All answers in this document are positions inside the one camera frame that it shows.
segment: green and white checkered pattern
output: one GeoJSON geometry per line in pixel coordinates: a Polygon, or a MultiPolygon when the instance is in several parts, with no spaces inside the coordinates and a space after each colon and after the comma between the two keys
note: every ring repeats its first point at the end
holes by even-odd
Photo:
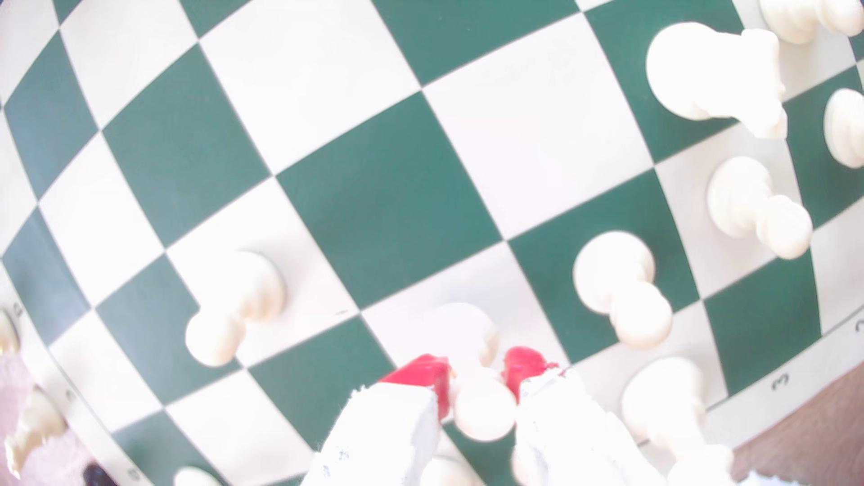
{"type": "MultiPolygon", "coordinates": [[[[640,366],[686,355],[709,438],[740,444],[864,361],[864,171],[822,134],[864,40],[784,44],[789,138],[759,140],[651,94],[648,45],[682,21],[764,27],[757,0],[6,0],[0,304],[25,361],[122,484],[186,465],[299,483],[351,390],[422,353],[411,323],[451,302],[502,349],[576,363],[613,411],[640,366]],[[810,211],[800,259],[708,218],[738,155],[810,211]],[[576,254],[614,229],[652,249],[676,312],[657,349],[575,294],[576,254]],[[186,323],[237,249],[289,304],[205,368],[186,323]]],[[[514,484],[512,434],[445,430],[442,453],[514,484]]]]}

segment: chess piece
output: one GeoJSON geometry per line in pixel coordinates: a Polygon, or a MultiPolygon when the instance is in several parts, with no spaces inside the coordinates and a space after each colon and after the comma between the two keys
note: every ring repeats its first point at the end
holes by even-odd
{"type": "Polygon", "coordinates": [[[18,415],[15,433],[6,437],[6,462],[9,472],[21,479],[21,468],[35,448],[48,438],[66,431],[66,421],[51,399],[38,387],[30,390],[24,408],[18,415]]]}
{"type": "Polygon", "coordinates": [[[813,221],[800,204],[775,195],[771,174],[750,157],[733,157],[708,183],[708,213],[725,234],[756,233],[781,259],[796,259],[810,247],[813,221]]]}
{"type": "Polygon", "coordinates": [[[831,95],[825,108],[825,143],[837,162],[864,166],[864,96],[847,88],[831,95]]]}
{"type": "Polygon", "coordinates": [[[820,23],[849,37],[864,29],[861,0],[760,0],[759,6],[768,27],[793,44],[812,41],[820,23]]]}
{"type": "Polygon", "coordinates": [[[670,486],[735,484],[732,450],[708,445],[702,435],[705,414],[704,375],[684,358],[661,358],[642,368],[621,396],[627,428],[675,457],[670,486]]]}
{"type": "Polygon", "coordinates": [[[786,138],[779,49],[767,30],[736,35],[676,23],[651,41],[645,73],[660,104],[679,117],[737,118],[756,137],[786,138]]]}
{"type": "Polygon", "coordinates": [[[81,474],[84,486],[117,486],[108,473],[97,463],[89,463],[81,474]]]}
{"type": "Polygon", "coordinates": [[[420,486],[479,486],[468,468],[449,457],[435,456],[423,468],[420,486]]]}
{"type": "Polygon", "coordinates": [[[174,474],[174,486],[222,486],[222,483],[204,470],[185,467],[174,474]]]}
{"type": "Polygon", "coordinates": [[[657,346],[672,329],[672,307],[654,286],[654,257],[631,233],[610,231],[576,256],[573,282],[590,310],[608,314],[615,334],[638,349],[657,346]]]}
{"type": "Polygon", "coordinates": [[[498,440],[513,427],[516,397],[501,375],[488,368],[498,353],[499,333],[492,319],[471,304],[444,304],[416,324],[432,329],[427,349],[445,355],[455,378],[450,385],[456,427],[480,442],[498,440]]]}
{"type": "Polygon", "coordinates": [[[0,309],[0,356],[17,353],[18,349],[18,333],[12,318],[5,310],[0,309]]]}
{"type": "Polygon", "coordinates": [[[222,272],[186,327],[186,347],[201,364],[225,365],[246,336],[247,322],[265,322],[285,305],[285,283],[265,257],[237,252],[222,262],[222,272]]]}

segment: white cloth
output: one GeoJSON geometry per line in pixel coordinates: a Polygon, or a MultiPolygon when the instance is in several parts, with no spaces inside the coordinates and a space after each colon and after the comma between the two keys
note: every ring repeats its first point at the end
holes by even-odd
{"type": "Polygon", "coordinates": [[[571,368],[522,382],[517,456],[537,486],[664,486],[624,424],[585,393],[571,368]]]}

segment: red fabric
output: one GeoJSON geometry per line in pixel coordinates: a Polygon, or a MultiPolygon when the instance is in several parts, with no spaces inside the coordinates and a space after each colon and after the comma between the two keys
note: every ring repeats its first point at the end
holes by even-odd
{"type": "Polygon", "coordinates": [[[532,376],[539,376],[550,368],[558,368],[558,363],[546,362],[543,355],[527,346],[514,346],[508,349],[504,356],[504,371],[501,372],[501,376],[519,402],[519,385],[522,381],[532,376]]]}
{"type": "Polygon", "coordinates": [[[379,381],[432,387],[438,395],[438,419],[450,411],[450,362],[446,357],[422,355],[379,381]]]}

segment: printed number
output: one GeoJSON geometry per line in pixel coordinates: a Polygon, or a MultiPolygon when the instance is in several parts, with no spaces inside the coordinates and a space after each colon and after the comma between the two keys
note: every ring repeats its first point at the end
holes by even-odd
{"type": "Polygon", "coordinates": [[[789,375],[783,373],[771,384],[771,390],[776,392],[778,388],[785,387],[787,383],[789,383],[789,375]]]}

